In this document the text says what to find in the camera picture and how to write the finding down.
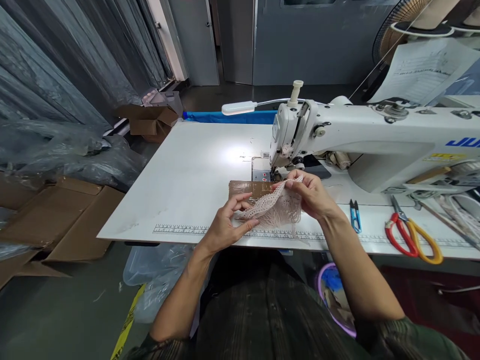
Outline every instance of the ruler markings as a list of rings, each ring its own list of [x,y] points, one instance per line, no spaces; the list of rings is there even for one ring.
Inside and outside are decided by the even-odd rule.
[[[198,236],[202,237],[207,233],[209,226],[199,225],[172,225],[157,224],[153,229],[155,235],[182,235],[182,236]],[[293,237],[291,230],[279,229],[254,229],[243,236],[247,239],[269,239],[282,241],[307,241],[309,243],[325,243],[325,236],[317,231],[297,231],[296,238]],[[379,243],[389,244],[389,240],[380,235],[364,235],[360,234],[360,242],[362,243]],[[399,244],[405,244],[403,238],[396,237]],[[439,246],[444,248],[471,248],[471,246],[461,239],[436,239]],[[422,245],[428,245],[427,241],[420,239]]]

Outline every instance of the paper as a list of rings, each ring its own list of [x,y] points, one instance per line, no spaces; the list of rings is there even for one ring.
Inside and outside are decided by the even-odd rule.
[[[473,50],[454,38],[439,38],[396,48],[385,80],[368,101],[401,98],[425,106],[439,96],[478,59]]]

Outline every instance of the curtain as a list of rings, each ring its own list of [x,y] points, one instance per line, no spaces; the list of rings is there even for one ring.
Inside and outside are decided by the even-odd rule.
[[[146,0],[0,0],[0,118],[99,131],[172,70]]]

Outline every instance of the gray floor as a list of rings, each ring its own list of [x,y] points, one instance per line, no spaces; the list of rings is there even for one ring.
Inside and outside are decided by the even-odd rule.
[[[355,86],[306,86],[301,97],[328,102],[349,96]],[[290,96],[290,86],[238,85],[192,87],[182,94],[187,111],[219,111],[222,104]],[[133,148],[151,158],[157,145],[138,142]],[[0,359],[108,359],[137,293],[122,286],[130,247],[113,243],[105,257],[90,264],[58,264],[72,278],[16,277],[0,291]],[[321,263],[319,254],[295,251],[287,261],[305,280]],[[141,343],[148,325],[134,324],[123,356]]]

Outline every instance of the blue label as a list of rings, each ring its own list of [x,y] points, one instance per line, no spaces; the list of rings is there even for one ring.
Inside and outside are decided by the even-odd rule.
[[[462,140],[450,140],[445,144],[445,146],[480,148],[480,140],[476,137],[464,137]]]

